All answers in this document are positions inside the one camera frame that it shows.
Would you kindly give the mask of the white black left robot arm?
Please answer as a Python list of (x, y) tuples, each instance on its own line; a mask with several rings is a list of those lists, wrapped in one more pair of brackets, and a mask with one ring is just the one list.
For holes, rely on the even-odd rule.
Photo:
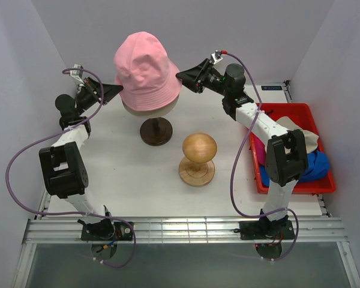
[(64, 134), (50, 147), (39, 150), (41, 170), (47, 192), (66, 200), (84, 213), (78, 222), (84, 231), (99, 239), (110, 239), (115, 234), (110, 212), (97, 203), (88, 190), (89, 176), (80, 148), (91, 135), (91, 125), (83, 113), (101, 101), (100, 84), (87, 77), (78, 85), (76, 95), (57, 96), (55, 107), (61, 117), (59, 124)]

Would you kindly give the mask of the beige bucket hat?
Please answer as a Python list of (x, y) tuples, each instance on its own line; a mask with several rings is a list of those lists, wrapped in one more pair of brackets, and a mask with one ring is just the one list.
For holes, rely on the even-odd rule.
[(128, 107), (124, 102), (122, 102), (124, 109), (131, 115), (134, 115), (136, 117), (140, 118), (159, 118), (162, 117), (169, 112), (173, 110), (173, 108), (176, 106), (177, 102), (179, 100), (179, 96), (177, 96), (171, 103), (169, 103), (166, 106), (163, 106), (162, 108), (155, 109), (155, 110), (147, 110), (147, 111), (136, 111), (132, 108)]

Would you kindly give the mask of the cream bucket hat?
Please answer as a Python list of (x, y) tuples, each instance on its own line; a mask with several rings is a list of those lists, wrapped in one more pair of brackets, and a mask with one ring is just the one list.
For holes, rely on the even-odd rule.
[(307, 153), (314, 152), (318, 148), (318, 140), (319, 136), (315, 134), (314, 132), (302, 129), (300, 126), (296, 125), (289, 117), (284, 116), (280, 119), (276, 120), (276, 123), (278, 123), (281, 126), (284, 126), (288, 130), (296, 130), (299, 129), (302, 131), (305, 139), (305, 145)]

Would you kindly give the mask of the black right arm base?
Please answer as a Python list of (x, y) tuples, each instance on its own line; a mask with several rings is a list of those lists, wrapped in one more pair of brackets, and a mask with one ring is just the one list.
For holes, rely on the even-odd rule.
[(286, 240), (295, 238), (295, 231), (290, 220), (282, 224), (266, 224), (260, 220), (240, 221), (239, 227), (233, 232), (240, 234), (241, 240), (273, 240), (280, 239), (281, 236)]

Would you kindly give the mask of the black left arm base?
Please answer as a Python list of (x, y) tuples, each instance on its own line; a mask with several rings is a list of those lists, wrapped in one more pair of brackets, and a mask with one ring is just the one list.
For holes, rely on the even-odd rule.
[(88, 229), (85, 227), (82, 228), (80, 240), (82, 241), (108, 241), (111, 242), (113, 240), (116, 241), (132, 241), (133, 234), (128, 225), (122, 222), (114, 222), (113, 233), (110, 236), (98, 236), (95, 234), (91, 234)]

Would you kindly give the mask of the pink bucket hat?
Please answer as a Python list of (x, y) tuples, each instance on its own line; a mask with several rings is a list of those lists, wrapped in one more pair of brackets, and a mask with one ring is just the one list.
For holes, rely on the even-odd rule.
[(131, 110), (162, 109), (179, 96), (179, 69), (156, 36), (145, 31), (129, 35), (117, 49), (113, 63), (115, 83), (123, 86), (121, 100)]

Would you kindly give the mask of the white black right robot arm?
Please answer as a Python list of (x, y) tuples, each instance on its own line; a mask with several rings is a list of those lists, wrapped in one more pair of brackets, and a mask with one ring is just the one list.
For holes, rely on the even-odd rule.
[(243, 239), (266, 239), (291, 233), (288, 214), (292, 191), (308, 169), (307, 150), (303, 132), (290, 130), (272, 120), (261, 110), (262, 102), (255, 102), (245, 92), (247, 79), (252, 78), (248, 68), (238, 61), (229, 64), (224, 74), (214, 67), (213, 58), (176, 74), (182, 85), (201, 94), (204, 89), (222, 95), (225, 113), (248, 128), (266, 146), (265, 168), (270, 178), (268, 195), (258, 215), (248, 215), (235, 231)]

